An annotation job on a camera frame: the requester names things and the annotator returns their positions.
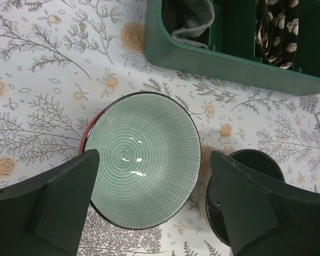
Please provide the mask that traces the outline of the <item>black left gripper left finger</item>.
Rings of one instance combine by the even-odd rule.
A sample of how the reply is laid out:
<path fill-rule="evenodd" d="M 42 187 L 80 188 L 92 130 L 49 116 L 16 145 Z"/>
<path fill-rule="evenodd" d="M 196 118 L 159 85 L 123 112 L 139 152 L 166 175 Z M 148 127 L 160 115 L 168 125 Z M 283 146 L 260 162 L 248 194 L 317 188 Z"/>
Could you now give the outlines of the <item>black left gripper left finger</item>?
<path fill-rule="evenodd" d="M 88 150 L 0 189 L 0 255 L 76 255 L 98 172 Z"/>

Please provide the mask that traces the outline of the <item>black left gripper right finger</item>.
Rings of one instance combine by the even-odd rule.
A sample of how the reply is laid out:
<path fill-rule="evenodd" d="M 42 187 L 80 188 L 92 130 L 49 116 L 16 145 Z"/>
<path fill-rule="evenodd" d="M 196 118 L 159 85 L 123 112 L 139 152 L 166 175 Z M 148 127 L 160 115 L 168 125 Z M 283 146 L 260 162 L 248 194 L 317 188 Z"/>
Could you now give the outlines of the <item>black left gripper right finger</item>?
<path fill-rule="evenodd" d="M 320 255 L 320 194 L 213 151 L 211 198 L 234 255 Z"/>

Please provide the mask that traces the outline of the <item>olive brown bowl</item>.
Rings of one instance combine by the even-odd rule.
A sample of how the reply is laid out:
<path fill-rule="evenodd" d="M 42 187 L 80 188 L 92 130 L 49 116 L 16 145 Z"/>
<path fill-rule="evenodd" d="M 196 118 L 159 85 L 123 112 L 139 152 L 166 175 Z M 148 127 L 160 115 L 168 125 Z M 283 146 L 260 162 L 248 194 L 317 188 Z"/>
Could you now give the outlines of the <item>olive brown bowl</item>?
<path fill-rule="evenodd" d="M 264 152 L 256 149 L 242 149 L 231 153 L 229 157 L 260 173 L 263 173 L 281 182 L 285 182 L 283 172 L 279 165 L 273 158 Z M 219 240 L 229 246 L 229 237 L 212 178 L 209 180 L 206 189 L 205 209 L 207 221 L 211 226 L 212 231 Z"/>

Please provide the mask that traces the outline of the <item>white orange floral bowl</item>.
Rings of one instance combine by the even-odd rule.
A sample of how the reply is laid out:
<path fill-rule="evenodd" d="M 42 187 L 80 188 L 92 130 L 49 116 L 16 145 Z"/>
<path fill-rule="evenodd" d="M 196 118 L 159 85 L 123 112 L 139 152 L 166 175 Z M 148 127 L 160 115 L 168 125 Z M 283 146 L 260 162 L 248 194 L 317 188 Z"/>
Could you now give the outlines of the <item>white orange floral bowl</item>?
<path fill-rule="evenodd" d="M 92 122 L 88 125 L 87 129 L 84 132 L 84 135 L 82 137 L 80 146 L 79 146 L 79 150 L 78 153 L 81 154 L 82 152 L 84 152 L 85 150 L 85 145 L 88 139 L 88 136 L 93 128 L 93 126 L 95 125 L 95 123 L 97 122 L 97 120 L 100 118 L 100 116 L 105 112 L 105 110 L 102 110 L 101 112 L 99 112 L 95 118 L 92 120 Z"/>

